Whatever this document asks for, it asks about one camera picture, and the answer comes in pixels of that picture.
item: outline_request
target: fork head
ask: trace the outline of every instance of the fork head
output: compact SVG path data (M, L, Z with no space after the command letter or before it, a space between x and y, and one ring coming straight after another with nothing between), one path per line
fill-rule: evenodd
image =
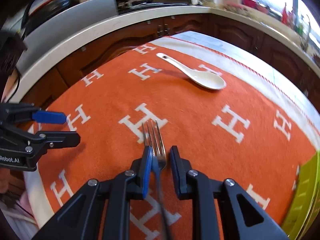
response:
M142 133L144 145L152 147L153 155L157 158L159 169L162 171L167 165L167 160L157 120L142 123Z

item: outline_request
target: red stitched trim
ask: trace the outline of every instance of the red stitched trim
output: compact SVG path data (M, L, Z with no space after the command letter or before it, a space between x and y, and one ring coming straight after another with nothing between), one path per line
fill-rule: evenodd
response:
M178 38L175 38L175 37L172 37L172 36L166 36L166 38L171 38L171 39L175 39L175 40L178 40L178 41L184 41L184 40L181 40L181 39L178 39ZM196 43L193 43L191 41L184 41L184 42L188 42L188 43L191 43L191 44L194 44L196 46L200 46L202 48L205 48L205 49L208 49L208 50L211 50L225 58L228 58L236 63L238 63L239 65L251 70L253 73L255 73L256 75L258 75L259 77L263 78L265 81L267 81L268 83L270 83L271 85L273 85L275 88L277 88L284 96L286 96L297 108L298 110L306 117L306 119L308 120L309 124L311 125L311 127L316 131L316 133L320 136L320 132L318 131L318 129L316 128L315 124L310 120L310 118L307 116L307 114L289 97L287 96L287 94L285 94L280 88L278 88L274 83L272 83L270 80L268 80L267 78L265 78L264 76L262 76L261 74L259 74L258 72L256 72L255 70L253 70L252 68L249 68L247 65L235 60L234 58L231 58L219 51L216 51L214 49L210 49L210 48L207 48L205 46L202 46L202 45L199 45L199 44L196 44Z

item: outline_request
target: countertop edge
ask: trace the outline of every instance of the countertop edge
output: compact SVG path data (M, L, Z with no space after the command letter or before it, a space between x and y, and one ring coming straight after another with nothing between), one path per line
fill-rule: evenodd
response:
M295 54L297 54L320 78L320 69L312 61L312 59L304 53L297 45L290 41L287 37L274 30L273 28L261 24L253 19L238 15L229 11L210 8L204 6L173 6L173 7L160 7L146 9L142 11L135 11L132 13L127 13L112 17L89 26L88 28L75 33L73 36L68 37L52 49L50 49L46 54L38 59L37 62L30 67L27 72L22 76L20 81L19 89L16 94L12 97L11 102L19 102L24 95L32 88L32 86L53 66L64 59L66 56L70 55L75 50L84 46L85 44L106 35L112 31L118 30L120 28L143 22L146 20L152 20L155 18L166 17L171 15L181 15L181 14L194 14L194 13L212 13L227 17L241 23L252 26L265 34L271 36L277 41L284 44L286 47L291 49Z

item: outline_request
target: gray panel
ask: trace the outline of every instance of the gray panel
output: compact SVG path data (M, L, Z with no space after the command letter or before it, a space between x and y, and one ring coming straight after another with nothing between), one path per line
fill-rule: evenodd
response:
M17 68L23 75L34 62L63 40L117 15L116 0L89 0L61 12L24 39L28 50L21 55Z

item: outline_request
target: spoon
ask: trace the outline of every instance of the spoon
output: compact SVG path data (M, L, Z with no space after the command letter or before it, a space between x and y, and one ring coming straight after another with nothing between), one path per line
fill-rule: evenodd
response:
M157 53L156 55L159 58L162 58L170 64L174 65L200 86L215 90L220 90L227 86L223 78L212 72L193 70L164 53Z

